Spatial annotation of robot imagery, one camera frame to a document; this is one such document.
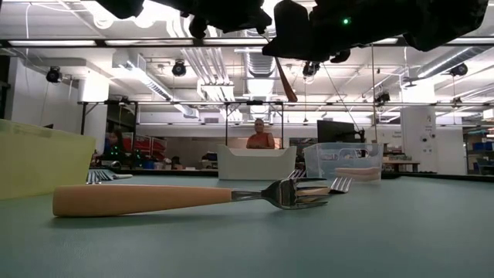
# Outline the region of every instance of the camera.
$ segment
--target camera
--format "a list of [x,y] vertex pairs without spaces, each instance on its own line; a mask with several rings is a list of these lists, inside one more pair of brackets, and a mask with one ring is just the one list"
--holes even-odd
[[184,60],[176,60],[171,73],[176,77],[184,76],[187,73]]
[[51,66],[46,74],[46,81],[58,84],[62,82],[63,75],[60,72],[59,66]]

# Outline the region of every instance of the table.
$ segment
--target table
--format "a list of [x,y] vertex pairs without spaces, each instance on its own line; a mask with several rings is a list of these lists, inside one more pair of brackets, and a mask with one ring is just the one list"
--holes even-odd
[[[138,176],[127,184],[264,188]],[[54,219],[51,195],[0,202],[0,277],[492,277],[494,184],[402,177],[324,207],[263,200]]]
[[383,164],[392,164],[395,172],[400,171],[401,165],[411,165],[411,170],[413,172],[418,172],[418,165],[420,162],[418,161],[383,161]]

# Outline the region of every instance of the wooden handle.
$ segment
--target wooden handle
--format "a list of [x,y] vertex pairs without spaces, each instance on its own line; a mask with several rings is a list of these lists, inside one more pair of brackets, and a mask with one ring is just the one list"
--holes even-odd
[[75,185],[53,193],[53,215],[114,216],[230,202],[227,188],[161,185]]
[[285,95],[290,102],[297,102],[299,99],[296,97],[296,94],[293,92],[292,87],[288,83],[288,80],[283,72],[283,68],[281,67],[281,63],[279,63],[279,59],[275,57],[276,66],[278,67],[279,78],[281,79],[281,84],[283,85],[283,90],[285,90]]

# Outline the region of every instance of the plastic storage box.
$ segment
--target plastic storage box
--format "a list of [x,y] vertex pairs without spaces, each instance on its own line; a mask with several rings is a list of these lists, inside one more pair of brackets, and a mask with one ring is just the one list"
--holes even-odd
[[304,150],[308,178],[351,177],[355,181],[379,181],[382,144],[319,143]]

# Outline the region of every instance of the clear plastic container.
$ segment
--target clear plastic container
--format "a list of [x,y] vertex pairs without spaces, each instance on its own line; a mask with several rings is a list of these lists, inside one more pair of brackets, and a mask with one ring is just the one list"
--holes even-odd
[[383,149],[382,144],[365,143],[319,143],[306,147],[303,151],[307,177],[379,181]]

